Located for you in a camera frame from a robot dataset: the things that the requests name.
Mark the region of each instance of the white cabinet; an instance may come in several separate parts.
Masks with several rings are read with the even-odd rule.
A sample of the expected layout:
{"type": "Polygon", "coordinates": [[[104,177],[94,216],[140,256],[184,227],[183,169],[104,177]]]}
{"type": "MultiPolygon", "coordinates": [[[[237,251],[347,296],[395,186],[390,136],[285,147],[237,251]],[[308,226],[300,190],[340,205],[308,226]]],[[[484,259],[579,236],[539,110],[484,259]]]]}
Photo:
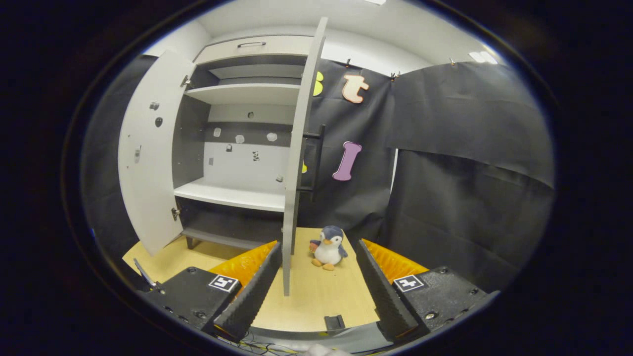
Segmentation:
{"type": "Polygon", "coordinates": [[[123,119],[118,169],[125,208],[150,254],[179,234],[241,248],[281,240],[288,294],[304,128],[326,23],[313,37],[212,44],[193,63],[167,51],[145,74],[123,119]],[[219,82],[191,87],[199,72],[219,82]],[[199,131],[191,144],[182,142],[191,129],[182,119],[186,100],[208,116],[190,130],[199,131]],[[175,150],[183,144],[192,153],[181,164],[175,150]],[[175,178],[192,165],[194,173],[175,178]]]}

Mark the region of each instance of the cabinet door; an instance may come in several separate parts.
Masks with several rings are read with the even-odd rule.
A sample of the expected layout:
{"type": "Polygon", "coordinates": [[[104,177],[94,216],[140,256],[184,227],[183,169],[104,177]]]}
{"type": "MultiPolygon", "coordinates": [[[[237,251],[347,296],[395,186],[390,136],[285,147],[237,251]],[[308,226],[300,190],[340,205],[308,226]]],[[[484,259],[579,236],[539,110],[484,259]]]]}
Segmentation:
{"type": "Polygon", "coordinates": [[[173,195],[172,140],[195,65],[166,51],[154,62],[127,106],[118,146],[118,174],[125,209],[145,249],[155,255],[182,232],[173,195]]]}
{"type": "Polygon", "coordinates": [[[282,265],[284,270],[284,295],[290,295],[290,257],[294,233],[297,228],[297,209],[299,203],[299,193],[297,187],[301,182],[301,168],[303,166],[303,151],[305,149],[303,131],[306,120],[310,116],[312,105],[312,94],[315,88],[315,77],[317,74],[317,63],[321,58],[323,43],[325,42],[325,26],[327,18],[321,18],[316,28],[316,33],[310,46],[310,53],[303,70],[301,87],[297,107],[292,123],[292,134],[290,141],[290,154],[288,159],[288,173],[285,183],[285,206],[284,206],[284,228],[282,245],[282,265]]]}

